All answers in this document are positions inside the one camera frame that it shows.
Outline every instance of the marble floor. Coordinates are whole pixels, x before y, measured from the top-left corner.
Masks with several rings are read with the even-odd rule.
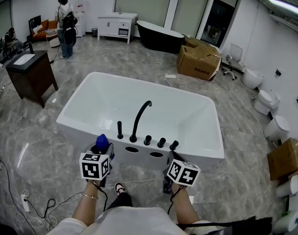
[[[34,44],[35,50],[48,49],[53,59],[57,48],[46,42]],[[49,198],[61,202],[84,189],[78,158],[82,152],[72,146],[59,131],[56,119],[68,99],[93,71],[100,71],[168,86],[163,74],[177,74],[176,55],[146,49],[139,40],[127,45],[116,39],[85,36],[77,39],[74,55],[61,60],[57,54],[52,64],[59,90],[51,86],[43,96],[46,107],[28,99],[20,99],[12,84],[6,86],[0,98],[0,160],[8,168],[11,190],[21,205],[21,192],[30,191],[29,201],[43,215]],[[5,68],[0,70],[0,86],[10,82]],[[197,184],[189,188],[194,207],[201,219],[215,222],[241,220],[253,215],[277,219],[284,210],[275,196],[276,183],[270,181],[266,154],[274,147],[263,136],[269,120],[252,107],[255,92],[240,79],[232,81],[220,71],[213,81],[169,79],[172,87],[210,97],[216,105],[221,125],[226,158],[219,164],[203,169]],[[162,179],[160,171],[118,164],[107,183],[130,180]],[[168,209],[169,195],[162,194],[162,181],[130,182],[126,187],[135,206],[160,206]],[[113,186],[107,186],[110,204],[115,198]],[[72,215],[80,195],[61,204],[51,215],[58,221]],[[104,197],[101,194],[97,214],[101,214]],[[11,201],[4,168],[0,171],[0,223],[13,227],[18,234],[31,234],[26,223],[16,220],[16,208]],[[38,234],[47,227],[32,224]]]

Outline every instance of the sneaker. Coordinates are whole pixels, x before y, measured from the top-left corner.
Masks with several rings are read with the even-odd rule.
[[[126,191],[126,189],[125,189],[125,187],[123,186],[123,184],[121,184],[121,183],[117,183],[116,185],[115,185],[115,192],[116,192],[116,194],[119,196],[121,193],[127,193],[127,191]]]

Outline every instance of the black pants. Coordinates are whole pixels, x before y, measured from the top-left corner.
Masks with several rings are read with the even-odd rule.
[[[133,206],[133,203],[131,202],[131,197],[128,193],[121,193],[106,210],[119,206]]]

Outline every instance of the blue object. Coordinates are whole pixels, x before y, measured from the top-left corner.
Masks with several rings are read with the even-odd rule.
[[[99,137],[97,137],[95,144],[100,153],[104,154],[108,150],[110,142],[104,134],[101,134]]]

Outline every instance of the freestanding bathtub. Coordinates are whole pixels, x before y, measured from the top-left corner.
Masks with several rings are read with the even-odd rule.
[[[136,115],[152,101],[138,124],[137,141],[131,143]],[[122,122],[123,139],[117,137]],[[105,134],[114,145],[115,159],[129,165],[163,170],[169,146],[177,140],[176,152],[206,168],[224,158],[220,125],[214,102],[199,94],[105,73],[90,73],[71,96],[57,118],[63,133],[85,152],[87,145]],[[147,135],[150,145],[144,145]],[[158,148],[165,138],[163,148]]]
[[[178,53],[184,35],[145,21],[137,21],[141,42],[149,49]]]

